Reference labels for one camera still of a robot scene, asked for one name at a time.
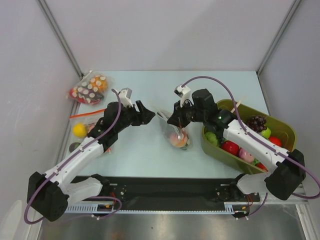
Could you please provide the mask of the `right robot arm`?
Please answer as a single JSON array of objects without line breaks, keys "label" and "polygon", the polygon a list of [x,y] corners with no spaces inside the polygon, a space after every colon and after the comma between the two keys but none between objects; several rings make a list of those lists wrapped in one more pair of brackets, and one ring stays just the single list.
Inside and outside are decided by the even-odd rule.
[{"label": "right robot arm", "polygon": [[235,200],[242,201],[248,194],[265,192],[285,201],[305,179],[304,156],[300,151],[290,152],[273,145],[238,116],[218,108],[206,88],[192,92],[189,87],[179,85],[174,92],[180,100],[174,103],[168,124],[185,128],[191,122],[202,123],[207,130],[248,151],[267,168],[263,173],[239,176],[236,185],[230,188]]}]

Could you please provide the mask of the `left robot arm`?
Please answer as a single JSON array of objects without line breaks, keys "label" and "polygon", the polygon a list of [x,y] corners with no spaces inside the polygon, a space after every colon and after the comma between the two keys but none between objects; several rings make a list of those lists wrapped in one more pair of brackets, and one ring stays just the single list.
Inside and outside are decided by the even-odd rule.
[{"label": "left robot arm", "polygon": [[110,182],[93,174],[74,183],[74,178],[94,159],[104,154],[124,129],[147,125],[155,113],[137,101],[132,106],[111,102],[82,143],[55,167],[41,174],[33,173],[28,180],[27,206],[51,222],[59,219],[67,207],[86,199],[105,200],[110,197]]}]

